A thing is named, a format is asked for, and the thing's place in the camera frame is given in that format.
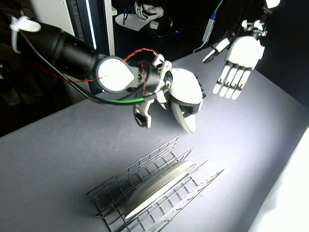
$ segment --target white cable clip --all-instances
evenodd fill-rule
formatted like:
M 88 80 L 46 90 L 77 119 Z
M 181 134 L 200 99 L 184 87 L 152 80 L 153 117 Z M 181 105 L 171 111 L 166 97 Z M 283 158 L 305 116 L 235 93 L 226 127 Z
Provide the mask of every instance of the white cable clip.
M 31 21 L 27 16 L 21 16 L 18 19 L 12 16 L 12 22 L 10 24 L 10 29 L 12 30 L 11 44 L 12 49 L 16 53 L 20 53 L 17 50 L 17 34 L 20 30 L 29 32 L 38 32 L 41 29 L 39 23 Z

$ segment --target white paper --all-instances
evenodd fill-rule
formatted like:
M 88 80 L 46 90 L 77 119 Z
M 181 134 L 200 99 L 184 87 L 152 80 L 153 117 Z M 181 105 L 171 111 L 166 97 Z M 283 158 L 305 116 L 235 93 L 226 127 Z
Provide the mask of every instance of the white paper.
M 135 31 L 139 31 L 142 27 L 148 24 L 148 22 L 146 22 L 145 20 L 141 20 L 140 18 L 138 18 L 136 14 L 128 14 L 125 24 L 123 14 L 118 15 L 115 21 L 118 25 Z

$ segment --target metal wire basket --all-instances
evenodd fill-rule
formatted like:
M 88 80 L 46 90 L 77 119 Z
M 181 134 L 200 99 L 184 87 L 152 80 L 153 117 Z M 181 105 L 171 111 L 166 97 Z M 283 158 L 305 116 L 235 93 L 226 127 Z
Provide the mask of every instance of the metal wire basket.
M 104 220 L 110 232 L 161 231 L 222 173 L 223 170 L 198 184 L 194 176 L 206 164 L 205 161 L 138 215 L 125 219 L 124 206 L 134 189 L 166 165 L 184 160 L 191 153 L 192 149 L 175 156 L 173 149 L 177 140 L 178 136 L 87 193 L 99 209 L 96 216 Z

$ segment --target white plate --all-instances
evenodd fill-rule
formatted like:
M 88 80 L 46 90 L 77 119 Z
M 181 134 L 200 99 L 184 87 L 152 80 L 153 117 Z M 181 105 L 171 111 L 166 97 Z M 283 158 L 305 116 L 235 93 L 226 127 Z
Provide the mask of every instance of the white plate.
M 189 115 L 188 117 L 183 117 L 184 112 L 181 111 L 180 106 L 175 103 L 171 103 L 173 114 L 177 122 L 189 133 L 195 133 L 197 130 L 197 121 L 195 115 Z
M 195 163 L 191 161 L 172 163 L 141 184 L 126 203 L 125 219 L 151 205 L 182 180 L 194 167 Z

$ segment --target green cable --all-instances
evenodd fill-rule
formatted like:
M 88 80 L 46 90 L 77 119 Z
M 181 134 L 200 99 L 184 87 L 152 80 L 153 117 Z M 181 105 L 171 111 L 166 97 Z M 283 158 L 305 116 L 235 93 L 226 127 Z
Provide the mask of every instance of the green cable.
M 145 98 L 135 98 L 129 100 L 107 100 L 107 101 L 115 103 L 134 103 L 134 102 L 143 102 L 144 100 Z
M 219 9 L 219 7 L 221 6 L 222 2 L 223 2 L 223 0 L 221 0 L 221 1 L 219 2 L 219 4 L 218 4 L 217 8 L 215 9 L 215 12 L 217 12 L 217 10 L 218 10 L 218 9 Z

